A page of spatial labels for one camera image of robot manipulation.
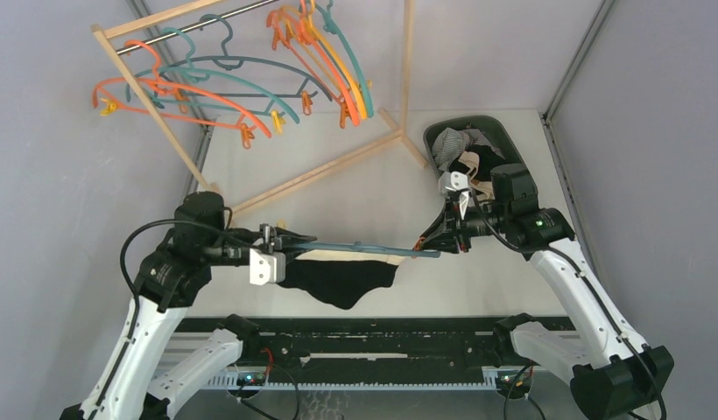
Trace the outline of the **slate blue clip hanger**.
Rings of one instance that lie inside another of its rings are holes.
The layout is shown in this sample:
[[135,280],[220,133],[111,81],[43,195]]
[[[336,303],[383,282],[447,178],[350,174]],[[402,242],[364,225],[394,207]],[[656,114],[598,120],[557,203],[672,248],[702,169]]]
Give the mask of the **slate blue clip hanger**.
[[[184,33],[186,35],[188,35],[188,33],[191,31],[202,30],[206,26],[216,25],[216,24],[221,24],[224,26],[224,28],[226,29],[226,32],[227,32],[227,36],[228,36],[228,28],[231,28],[233,31],[233,38],[234,38],[233,27],[228,22],[225,15],[223,15],[223,14],[221,14],[221,15],[205,14],[205,15],[201,16],[199,21],[194,24],[190,24],[188,26],[181,27],[181,28],[175,28],[175,27],[173,27],[173,28],[182,30],[182,31],[184,31]],[[149,33],[151,36],[148,39],[146,39],[144,41],[144,43],[147,46],[150,46],[153,48],[156,44],[165,43],[168,39],[180,38],[179,36],[174,37],[173,35],[164,35],[162,33],[162,31],[165,28],[163,28],[163,29],[155,28],[153,31],[150,31]],[[176,61],[170,61],[168,59],[164,59],[162,66],[172,64],[173,62],[176,62]],[[312,76],[311,74],[309,74],[307,71],[305,71],[303,69],[300,69],[300,68],[297,68],[297,69],[302,70],[302,71],[306,72],[308,75]],[[289,97],[287,99],[301,100],[301,107],[303,109],[303,114],[306,116],[309,116],[312,113],[312,99],[316,95],[319,95],[319,94],[325,95],[329,101],[334,102],[333,99],[329,96],[328,90],[325,87],[323,87],[321,85],[321,83],[318,82],[318,80],[315,83],[309,81],[307,84],[304,84],[303,83],[304,78],[301,75],[299,75],[298,73],[293,73],[286,69],[278,68],[275,66],[267,66],[267,65],[247,62],[247,63],[243,64],[243,66],[240,67],[239,69],[233,71],[232,74],[237,77],[241,77],[248,81],[256,83],[259,86],[266,88],[275,94],[288,95]],[[170,73],[169,79],[171,81],[182,81],[187,84],[186,80],[184,80],[183,78],[181,78],[179,75],[177,75],[175,73]],[[241,88],[240,91],[234,91],[234,90],[225,91],[225,90],[221,89],[221,90],[216,90],[215,92],[217,92],[217,93],[248,93],[249,92],[249,89],[247,89],[246,87],[241,87],[239,85],[237,85],[237,86]]]

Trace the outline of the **teal hanger front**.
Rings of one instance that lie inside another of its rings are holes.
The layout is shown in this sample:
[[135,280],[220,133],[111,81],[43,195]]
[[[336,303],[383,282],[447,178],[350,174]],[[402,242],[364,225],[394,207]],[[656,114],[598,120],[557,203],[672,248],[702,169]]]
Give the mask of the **teal hanger front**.
[[[304,78],[304,84],[307,84],[309,81],[315,83],[317,80],[314,77],[293,66],[288,66],[277,61],[229,54],[227,51],[227,43],[233,38],[231,28],[228,28],[228,36],[221,42],[222,53],[220,55],[198,55],[196,53],[196,44],[182,30],[166,27],[162,33],[164,35],[173,35],[174,37],[179,36],[183,38],[189,45],[189,51],[183,60],[165,66],[157,63],[153,65],[150,70],[145,70],[138,74],[139,77],[150,74],[150,82],[155,88],[162,87],[164,83],[171,83],[172,81],[169,79],[169,74],[175,73],[187,81],[187,85],[189,86],[188,91],[190,93],[222,101],[221,105],[197,103],[196,106],[199,108],[234,109],[241,114],[242,119],[248,117],[254,123],[254,126],[259,128],[263,126],[261,118],[263,116],[269,116],[272,119],[275,130],[279,134],[283,132],[285,116],[289,116],[296,124],[300,123],[297,112],[285,101],[289,97],[287,94],[275,94],[256,83],[233,75],[232,72],[249,62],[278,67],[297,73]],[[211,78],[234,82],[241,87],[249,89],[249,92],[217,93],[195,87],[195,85],[209,81]],[[232,100],[234,98],[267,98],[270,102],[265,110],[253,111],[233,102]]]

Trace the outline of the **orange clip hanger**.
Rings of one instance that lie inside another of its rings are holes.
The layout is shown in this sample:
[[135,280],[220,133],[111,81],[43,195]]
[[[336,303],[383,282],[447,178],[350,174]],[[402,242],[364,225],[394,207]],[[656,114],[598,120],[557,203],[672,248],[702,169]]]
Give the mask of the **orange clip hanger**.
[[[246,109],[244,106],[227,99],[224,94],[217,94],[210,92],[206,89],[202,89],[189,84],[177,83],[175,81],[168,80],[162,74],[162,71],[179,73],[193,83],[200,81],[206,81],[209,76],[222,76],[230,78],[238,83],[246,85],[247,87],[254,88],[260,91],[262,94],[266,94],[272,100],[279,102],[284,111],[290,111],[291,115],[296,118],[295,121],[298,123],[299,118],[292,112],[292,108],[287,105],[284,101],[272,94],[270,91],[265,90],[258,85],[255,85],[247,80],[230,76],[229,74],[209,70],[204,68],[198,68],[195,66],[162,66],[162,59],[159,54],[153,50],[152,47],[144,44],[142,41],[130,40],[125,43],[125,46],[139,46],[148,51],[154,58],[154,63],[150,70],[146,70],[135,76],[133,79],[138,83],[144,94],[144,99],[148,99],[155,109],[165,109],[166,104],[173,104],[179,108],[178,114],[171,113],[159,113],[162,118],[170,118],[189,123],[198,123],[213,127],[223,127],[226,129],[237,130],[241,132],[241,139],[243,148],[248,150],[251,147],[251,141],[256,138],[255,131],[260,130],[267,138],[272,137],[272,132],[267,125],[259,117],[260,115],[266,115],[264,112],[254,112]],[[125,100],[121,101],[110,93],[106,87],[110,84],[127,82],[125,88]],[[92,105],[93,107],[99,108],[99,102],[106,104],[105,108],[100,111],[101,116],[108,116],[119,109],[128,110],[130,112],[137,112],[140,114],[150,114],[151,111],[147,108],[135,108],[129,105],[132,95],[132,84],[127,81],[124,77],[111,78],[98,82],[92,92]],[[194,99],[202,97],[214,101],[213,103],[194,103]],[[201,118],[193,118],[189,115],[190,110],[195,108],[214,108],[220,110],[234,111],[240,114],[239,119],[236,123],[224,123],[224,122],[212,122]]]

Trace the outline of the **black underwear beige waistband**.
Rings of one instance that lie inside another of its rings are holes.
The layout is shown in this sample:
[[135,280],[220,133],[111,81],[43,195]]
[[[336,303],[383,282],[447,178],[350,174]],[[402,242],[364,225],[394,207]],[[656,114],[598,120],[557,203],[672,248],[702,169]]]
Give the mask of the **black underwear beige waistband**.
[[505,164],[507,161],[490,146],[473,145],[450,163],[448,171],[466,175],[480,201],[493,200],[495,194],[490,174],[494,168]]

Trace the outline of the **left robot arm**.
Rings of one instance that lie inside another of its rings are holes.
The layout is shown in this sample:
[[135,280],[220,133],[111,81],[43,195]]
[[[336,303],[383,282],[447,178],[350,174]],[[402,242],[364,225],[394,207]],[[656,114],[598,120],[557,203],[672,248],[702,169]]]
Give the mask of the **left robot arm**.
[[227,227],[231,213],[217,192],[187,195],[171,219],[134,230],[120,250],[120,269],[131,292],[123,330],[89,396],[65,408],[63,419],[172,419],[215,374],[249,365],[262,351],[260,328],[231,314],[208,341],[158,381],[165,348],[212,279],[214,266],[247,266],[261,284],[279,283],[298,246],[313,242],[263,224],[257,231]]

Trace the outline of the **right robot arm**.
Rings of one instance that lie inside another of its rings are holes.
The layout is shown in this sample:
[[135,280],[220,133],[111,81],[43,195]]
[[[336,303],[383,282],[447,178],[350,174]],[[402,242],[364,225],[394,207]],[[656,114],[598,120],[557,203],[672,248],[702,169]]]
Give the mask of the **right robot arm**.
[[541,275],[579,336],[578,342],[564,339],[520,313],[497,322],[495,356],[506,364],[525,359],[557,376],[589,419],[637,417],[650,404],[666,418],[663,390],[674,367],[669,350],[650,345],[617,309],[564,214],[539,204],[525,165],[499,165],[490,181],[490,191],[479,192],[466,174],[442,172],[444,205],[418,249],[460,254],[473,238],[494,237]]

